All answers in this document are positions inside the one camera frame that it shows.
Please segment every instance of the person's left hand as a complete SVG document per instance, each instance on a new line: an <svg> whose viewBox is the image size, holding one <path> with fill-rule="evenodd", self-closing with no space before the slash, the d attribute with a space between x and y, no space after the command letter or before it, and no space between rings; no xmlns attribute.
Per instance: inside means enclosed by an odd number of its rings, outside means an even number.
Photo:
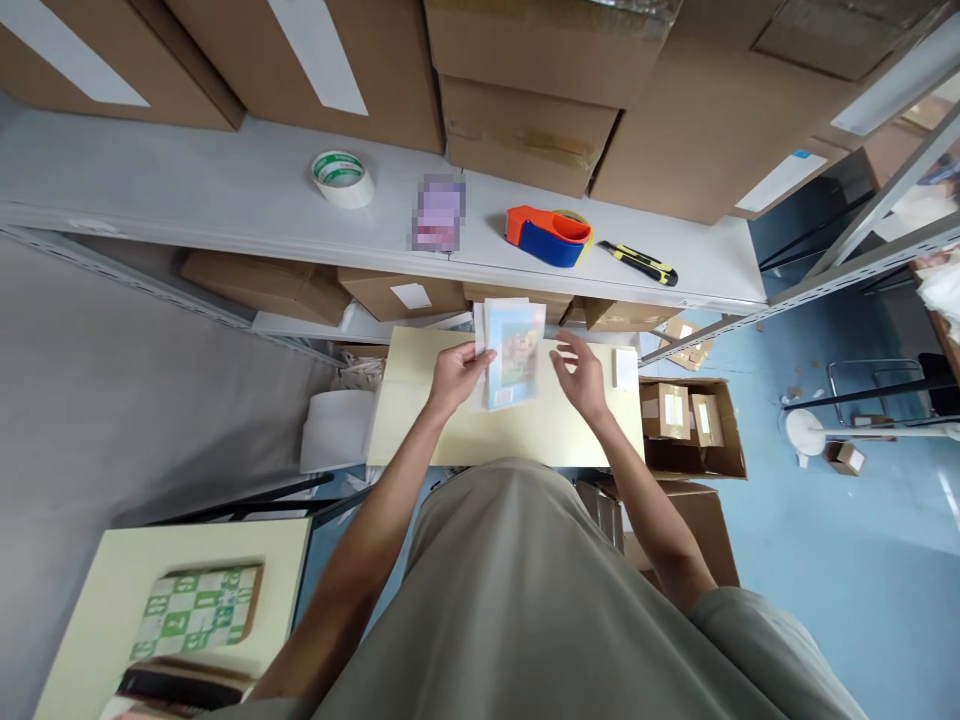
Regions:
<svg viewBox="0 0 960 720"><path fill-rule="evenodd" d="M433 385L425 410L449 418L470 397L477 380L497 356L495 350L487 350L477 357L475 342L447 348L437 356L433 370Z"/></svg>

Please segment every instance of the green checkered notebook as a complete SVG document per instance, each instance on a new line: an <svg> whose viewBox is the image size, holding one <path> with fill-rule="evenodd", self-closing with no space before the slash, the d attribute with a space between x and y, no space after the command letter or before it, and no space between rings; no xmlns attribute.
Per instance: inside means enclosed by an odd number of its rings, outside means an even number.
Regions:
<svg viewBox="0 0 960 720"><path fill-rule="evenodd" d="M236 645L253 626L263 565L171 573L153 584L131 660Z"/></svg>

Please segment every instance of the gray wall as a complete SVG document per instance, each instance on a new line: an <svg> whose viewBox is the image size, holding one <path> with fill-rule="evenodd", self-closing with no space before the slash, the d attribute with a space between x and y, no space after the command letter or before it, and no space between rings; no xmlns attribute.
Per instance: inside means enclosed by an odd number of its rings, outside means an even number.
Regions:
<svg viewBox="0 0 960 720"><path fill-rule="evenodd" d="M29 717L104 529L296 473L331 371L0 238L0 717Z"/></svg>

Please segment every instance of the person's right hand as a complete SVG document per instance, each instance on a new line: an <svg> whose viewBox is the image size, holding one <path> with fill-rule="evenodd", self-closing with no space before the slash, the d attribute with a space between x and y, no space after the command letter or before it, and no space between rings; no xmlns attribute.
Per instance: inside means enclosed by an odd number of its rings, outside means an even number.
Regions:
<svg viewBox="0 0 960 720"><path fill-rule="evenodd" d="M583 339L566 330L561 330L557 338L562 344L557 348L559 352L550 351L550 359L563 394L584 420L598 420L608 412L603 393L603 366ZM573 366L573 372L567 365Z"/></svg>

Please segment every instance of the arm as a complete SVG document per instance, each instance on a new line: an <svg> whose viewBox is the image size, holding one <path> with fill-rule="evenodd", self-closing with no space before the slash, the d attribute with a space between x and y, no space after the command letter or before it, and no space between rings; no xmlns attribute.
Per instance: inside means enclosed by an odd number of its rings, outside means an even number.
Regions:
<svg viewBox="0 0 960 720"><path fill-rule="evenodd" d="M717 587L697 541L607 407L603 368L590 346L566 331L560 332L560 340L565 343L560 352L550 353L560 387L600 441L630 524L664 594L688 614L700 596Z"/></svg>
<svg viewBox="0 0 960 720"><path fill-rule="evenodd" d="M477 358L470 342L437 357L426 405L347 527L300 624L251 700L294 697L316 709L336 682L400 554L440 433L494 356L488 351Z"/></svg>

